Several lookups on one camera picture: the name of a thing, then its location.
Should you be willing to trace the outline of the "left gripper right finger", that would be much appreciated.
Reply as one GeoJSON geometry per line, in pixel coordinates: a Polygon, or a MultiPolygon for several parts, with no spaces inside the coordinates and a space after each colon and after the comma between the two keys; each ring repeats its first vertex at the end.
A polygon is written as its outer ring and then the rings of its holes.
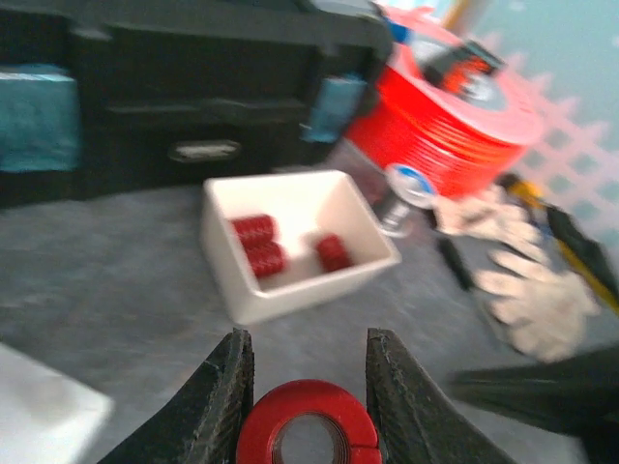
{"type": "Polygon", "coordinates": [[[391,330],[368,329],[367,409],[385,463],[509,464],[391,330]]]}

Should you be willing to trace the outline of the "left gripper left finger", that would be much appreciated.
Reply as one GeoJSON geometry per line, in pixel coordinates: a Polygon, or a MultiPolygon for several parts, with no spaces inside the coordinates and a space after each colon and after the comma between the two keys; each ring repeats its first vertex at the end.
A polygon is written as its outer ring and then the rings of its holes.
{"type": "Polygon", "coordinates": [[[251,335],[228,333],[172,398],[109,452],[104,464],[234,463],[253,406],[251,335]]]}

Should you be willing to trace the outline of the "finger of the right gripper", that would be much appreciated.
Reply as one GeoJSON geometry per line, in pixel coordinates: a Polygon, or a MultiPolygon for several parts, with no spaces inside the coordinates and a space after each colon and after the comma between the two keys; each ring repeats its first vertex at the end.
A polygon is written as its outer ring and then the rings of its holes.
{"type": "Polygon", "coordinates": [[[454,397],[538,428],[578,438],[591,463],[618,461],[618,347],[519,367],[469,370],[454,397]]]}

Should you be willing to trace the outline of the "white peg fixture board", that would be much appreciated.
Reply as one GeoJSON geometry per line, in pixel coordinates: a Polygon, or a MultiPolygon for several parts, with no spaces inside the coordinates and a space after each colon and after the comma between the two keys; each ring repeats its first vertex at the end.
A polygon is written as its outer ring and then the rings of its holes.
{"type": "Polygon", "coordinates": [[[105,394],[1,346],[3,463],[78,462],[113,407],[105,394]]]}

